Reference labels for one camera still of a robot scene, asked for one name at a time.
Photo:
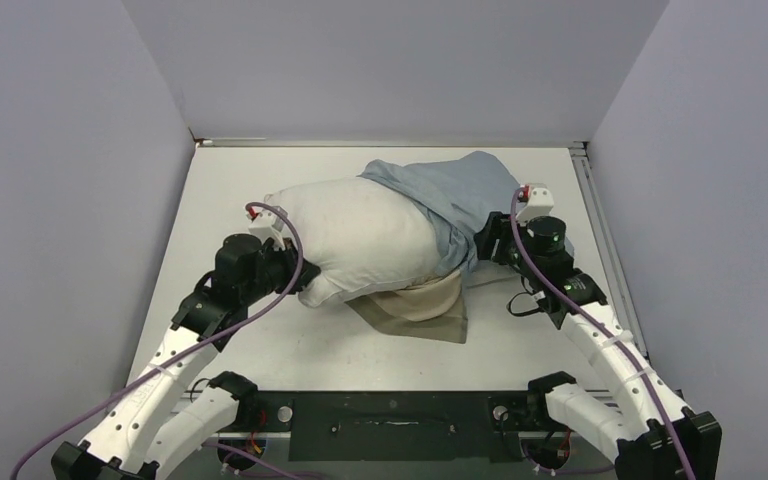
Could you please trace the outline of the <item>light blue pillowcase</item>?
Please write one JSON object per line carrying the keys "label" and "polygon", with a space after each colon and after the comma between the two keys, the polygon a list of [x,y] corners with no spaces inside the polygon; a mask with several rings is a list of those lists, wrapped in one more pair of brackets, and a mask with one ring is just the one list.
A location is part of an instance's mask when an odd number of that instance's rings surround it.
{"label": "light blue pillowcase", "polygon": [[404,166],[374,160],[360,176],[404,195],[432,225],[441,257],[432,274],[399,290],[369,293],[347,305],[385,335],[464,344],[464,291],[479,265],[474,237],[493,212],[510,207],[516,178],[494,155],[474,151],[448,161]]}

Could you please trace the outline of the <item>white pillow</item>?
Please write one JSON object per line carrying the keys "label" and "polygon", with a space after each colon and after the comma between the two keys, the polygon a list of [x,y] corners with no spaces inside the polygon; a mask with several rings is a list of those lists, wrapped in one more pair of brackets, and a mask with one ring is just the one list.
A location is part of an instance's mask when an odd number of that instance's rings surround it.
{"label": "white pillow", "polygon": [[386,313],[429,321],[456,306],[462,278],[437,270],[430,220],[406,196],[360,177],[292,186],[267,195],[298,231],[320,273],[299,293],[306,307],[372,300]]}

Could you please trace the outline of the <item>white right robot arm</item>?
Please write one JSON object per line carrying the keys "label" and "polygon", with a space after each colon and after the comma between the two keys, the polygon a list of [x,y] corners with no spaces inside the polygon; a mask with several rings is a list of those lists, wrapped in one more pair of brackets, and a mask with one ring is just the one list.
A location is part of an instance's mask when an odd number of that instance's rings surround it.
{"label": "white right robot arm", "polygon": [[539,216],[518,223],[490,213],[474,237],[478,257],[520,275],[546,314],[588,360],[610,392],[607,406],[565,372],[532,380],[527,419],[576,432],[609,460],[619,479],[713,479],[722,428],[695,412],[637,349],[596,281],[576,267],[565,223]]}

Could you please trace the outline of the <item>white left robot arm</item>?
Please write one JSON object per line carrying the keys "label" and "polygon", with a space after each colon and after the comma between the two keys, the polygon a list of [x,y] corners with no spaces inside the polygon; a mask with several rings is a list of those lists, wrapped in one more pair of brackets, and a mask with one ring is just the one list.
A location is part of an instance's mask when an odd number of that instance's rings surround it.
{"label": "white left robot arm", "polygon": [[318,273],[297,236],[260,240],[227,237],[214,267],[185,297],[141,376],[114,395],[106,417],[78,443],[63,443],[51,459],[58,479],[165,479],[219,430],[256,421],[256,386],[225,371],[205,393],[173,413],[188,386],[255,320],[250,307],[300,291]]}

